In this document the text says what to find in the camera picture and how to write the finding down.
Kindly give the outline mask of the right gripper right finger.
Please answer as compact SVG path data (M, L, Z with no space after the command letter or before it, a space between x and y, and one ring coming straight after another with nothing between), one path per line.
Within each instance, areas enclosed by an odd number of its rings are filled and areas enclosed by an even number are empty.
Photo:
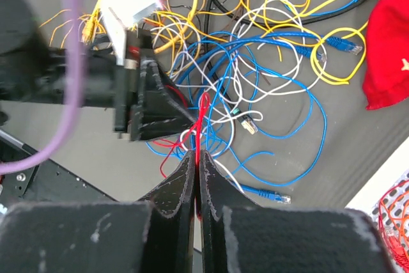
M262 207L201 152L205 272L394 272L373 223L351 209Z

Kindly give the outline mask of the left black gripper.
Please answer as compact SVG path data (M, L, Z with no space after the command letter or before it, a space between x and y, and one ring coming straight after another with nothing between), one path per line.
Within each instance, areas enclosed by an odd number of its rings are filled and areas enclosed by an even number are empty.
M153 60L151 33L125 35L123 64L115 69L114 131L131 141L152 141L182 133L197 115Z

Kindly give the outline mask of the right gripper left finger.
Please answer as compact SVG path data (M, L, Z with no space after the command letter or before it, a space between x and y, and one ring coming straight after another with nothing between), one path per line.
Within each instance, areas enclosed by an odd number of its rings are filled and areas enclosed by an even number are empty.
M1 220L2 272L191 272L195 158L135 202L30 202Z

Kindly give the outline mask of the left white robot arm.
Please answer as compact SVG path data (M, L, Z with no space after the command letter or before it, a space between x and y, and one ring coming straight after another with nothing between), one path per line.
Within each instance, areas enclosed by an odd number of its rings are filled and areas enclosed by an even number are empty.
M151 33L128 31L118 65L107 35L84 50L84 107L114 110L113 129L131 141L179 134L195 124L192 106L163 71ZM1 0L1 99L62 104L66 51L49 47L26 0Z

